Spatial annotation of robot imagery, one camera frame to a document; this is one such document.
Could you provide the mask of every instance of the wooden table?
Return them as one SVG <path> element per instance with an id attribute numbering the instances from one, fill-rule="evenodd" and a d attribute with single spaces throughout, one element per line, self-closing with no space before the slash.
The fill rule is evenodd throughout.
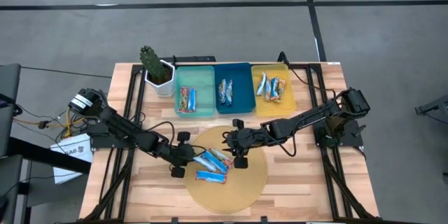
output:
<path id="1" fill-rule="evenodd" d="M 339 63 L 321 63 L 321 66 L 327 88 L 334 89 L 336 93 L 347 88 Z M 109 104 L 121 114 L 125 107 L 131 68 L 132 64 L 128 63 L 115 65 L 108 92 Z M 307 79 L 305 71 L 296 70 L 296 72 L 303 80 Z M 290 79 L 297 104 L 297 111 L 292 115 L 294 116 L 311 109 L 312 104 L 309 87 L 301 83 L 292 71 L 290 71 Z M 314 83 L 318 83 L 316 76 L 314 76 Z M 137 99 L 138 88 L 135 88 L 134 92 L 134 97 Z M 145 88 L 142 111 L 146 114 L 143 128 L 169 120 L 173 122 L 176 133 L 189 131 L 192 134 L 192 139 L 210 127 L 231 125 L 234 118 L 242 119 L 246 127 L 254 128 L 259 127 L 261 122 L 271 119 L 257 117 L 254 113 L 216 114 L 212 118 L 198 119 L 180 118 L 174 112 L 174 98 L 158 98 L 150 86 Z M 165 126 L 156 130 L 167 136 L 171 134 L 171 130 Z M 268 179 L 262 195 L 249 208 L 230 215 L 221 215 L 203 209 L 189 196 L 183 179 L 170 176 L 168 163 L 162 159 L 154 159 L 138 150 L 134 157 L 125 221 L 171 221 L 172 217 L 179 217 L 179 221 L 259 221 L 261 216 L 267 216 L 269 221 L 330 221 L 332 217 L 323 175 L 321 153 L 315 146 L 312 128 L 300 130 L 296 134 L 296 139 L 297 155 L 295 157 L 288 157 L 280 147 L 264 148 L 268 163 Z M 292 141 L 287 142 L 285 147 L 292 151 Z M 346 184 L 358 201 L 371 214 L 377 216 L 377 205 L 364 157 L 350 147 L 341 147 L 340 153 Z M 98 203 L 108 154 L 109 150 L 107 149 L 98 150 L 94 154 L 80 218 L 88 215 Z M 118 214 L 120 188 L 118 192 L 113 204 L 112 217 L 116 217 Z M 335 192 L 339 214 L 343 216 L 342 198 L 336 185 Z"/>

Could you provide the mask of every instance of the black metal frame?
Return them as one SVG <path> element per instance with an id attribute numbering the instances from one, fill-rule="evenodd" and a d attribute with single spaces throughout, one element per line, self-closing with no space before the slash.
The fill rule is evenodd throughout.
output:
<path id="1" fill-rule="evenodd" d="M 325 83 L 323 80 L 322 68 L 321 68 L 320 64 L 290 64 L 289 61 L 287 60 L 286 56 L 284 55 L 284 53 L 280 54 L 277 61 L 284 62 L 285 64 L 287 64 L 289 66 L 290 69 L 305 70 L 305 72 L 307 74 L 308 84 L 309 84 L 309 93 L 311 96 L 311 104 L 313 107 L 318 106 L 318 99 L 316 96 L 316 88 L 313 87 L 314 86 L 314 80 L 312 78 L 313 71 L 317 75 L 318 88 L 320 88 L 322 102 L 324 102 L 328 99 L 326 91 L 325 91 Z M 173 62 L 174 62 L 174 65 L 176 68 L 179 67 L 176 65 L 175 58 L 173 59 Z M 213 64 L 189 64 L 189 65 L 187 65 L 187 67 L 189 67 L 189 66 L 190 67 L 191 66 L 206 66 L 206 65 L 213 66 Z M 143 70 L 144 70 L 143 67 L 139 64 L 135 64 L 132 66 L 132 74 L 131 74 L 131 78 L 129 80 L 129 89 L 127 91 L 127 99 L 126 99 L 126 104 L 125 104 L 125 112 L 124 112 L 125 118 L 129 118 L 129 116 L 130 116 L 132 96 L 134 94 L 137 74 L 141 73 Z M 144 76 L 142 75 L 141 80 L 139 82 L 139 92 L 138 92 L 135 114 L 134 114 L 135 122 L 139 122 L 139 120 L 140 120 L 139 115 L 141 112 L 144 88 L 145 88 L 145 82 L 144 82 Z M 320 125 L 320 124 L 313 125 L 313 131 L 314 131 L 314 136 L 316 138 L 317 146 L 319 146 L 318 135 L 319 135 L 320 127 L 322 127 L 322 125 Z M 327 148 L 325 146 L 319 146 L 319 148 L 321 151 L 322 160 L 324 161 L 325 159 L 328 159 Z M 344 171 L 342 168 L 342 161 L 340 158 L 339 148 L 337 146 L 332 148 L 332 152 L 333 152 L 333 158 L 334 158 L 335 166 L 336 166 L 335 172 L 338 175 L 339 179 L 341 179 L 343 184 L 345 184 L 345 177 L 344 177 Z M 134 155 L 134 150 L 130 149 L 128 155 Z M 115 164 L 113 166 L 113 175 L 112 175 L 113 179 L 116 179 L 116 176 L 118 175 L 122 157 L 123 157 L 123 150 L 118 149 L 118 153 L 115 157 Z M 330 172 L 326 169 L 324 162 L 323 162 L 323 167 L 324 167 L 324 174 L 325 174 L 325 182 L 326 182 L 327 189 L 328 189 L 328 199 L 329 199 L 330 208 L 331 208 L 331 212 L 332 212 L 332 218 L 334 221 L 341 220 L 341 217 L 339 216 L 338 209 L 337 209 L 337 201 L 336 201 L 335 189 L 333 187 L 332 176 L 331 176 Z M 131 179 L 131 172 L 129 172 L 129 174 L 126 175 L 126 177 L 123 181 L 123 187 L 122 187 L 122 192 L 121 192 L 121 196 L 120 196 L 121 201 L 120 201 L 120 206 L 119 206 L 118 219 L 123 220 L 123 221 L 125 219 L 125 211 L 126 211 L 127 196 L 128 196 L 128 192 L 129 192 L 129 186 L 130 186 L 130 179 Z M 346 221 L 350 221 L 353 218 L 353 214 L 351 212 L 351 205 L 350 205 L 347 197 L 344 195 L 342 195 L 342 196 L 343 196 L 342 201 L 344 204 Z M 113 203 L 110 202 L 106 209 L 106 215 L 104 216 L 105 219 L 111 218 L 112 205 L 113 205 Z"/>

